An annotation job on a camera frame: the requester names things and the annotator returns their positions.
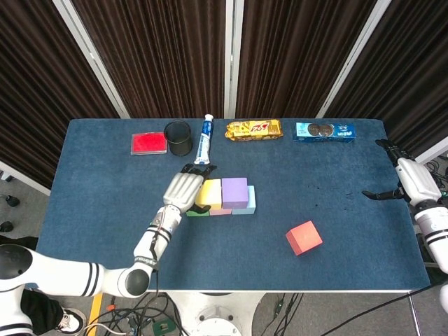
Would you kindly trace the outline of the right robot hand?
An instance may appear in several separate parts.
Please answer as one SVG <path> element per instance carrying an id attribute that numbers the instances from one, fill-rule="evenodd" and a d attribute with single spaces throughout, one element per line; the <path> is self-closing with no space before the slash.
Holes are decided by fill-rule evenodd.
<path id="1" fill-rule="evenodd" d="M 375 201 L 404 199 L 416 209 L 436 207 L 442 194 L 427 168 L 388 139 L 377 139 L 375 143 L 386 151 L 398 175 L 398 187 L 381 193 L 363 190 L 362 194 Z"/>

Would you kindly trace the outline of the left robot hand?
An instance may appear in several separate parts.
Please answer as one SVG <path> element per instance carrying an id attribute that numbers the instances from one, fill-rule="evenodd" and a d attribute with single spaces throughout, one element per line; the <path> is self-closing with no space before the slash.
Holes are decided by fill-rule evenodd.
<path id="1" fill-rule="evenodd" d="M 200 206 L 195 203 L 202 185 L 208 179 L 210 173 L 217 168 L 209 165 L 204 170 L 196 168 L 194 164 L 186 164 L 180 172 L 174 175 L 163 196 L 165 206 L 174 206 L 182 214 L 193 211 L 204 214 L 211 208 L 210 205 Z"/>

